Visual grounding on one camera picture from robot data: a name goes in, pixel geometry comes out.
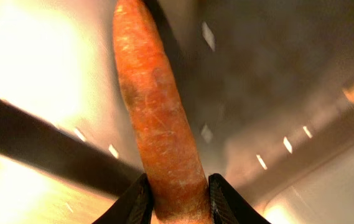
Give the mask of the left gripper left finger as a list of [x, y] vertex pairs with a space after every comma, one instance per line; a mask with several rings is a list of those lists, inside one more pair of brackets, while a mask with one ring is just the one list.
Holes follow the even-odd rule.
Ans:
[[153, 209], [151, 187], [142, 174], [93, 224], [150, 224]]

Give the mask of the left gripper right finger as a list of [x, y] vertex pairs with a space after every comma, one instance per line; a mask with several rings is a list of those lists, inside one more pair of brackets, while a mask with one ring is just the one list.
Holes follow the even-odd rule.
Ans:
[[270, 224], [220, 174], [208, 183], [213, 224]]

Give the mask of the orange carrot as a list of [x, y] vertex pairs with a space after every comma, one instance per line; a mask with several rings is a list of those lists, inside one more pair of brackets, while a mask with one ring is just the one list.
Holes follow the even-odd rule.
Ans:
[[113, 16], [119, 85], [160, 223], [210, 223], [210, 196], [156, 23], [140, 0]]

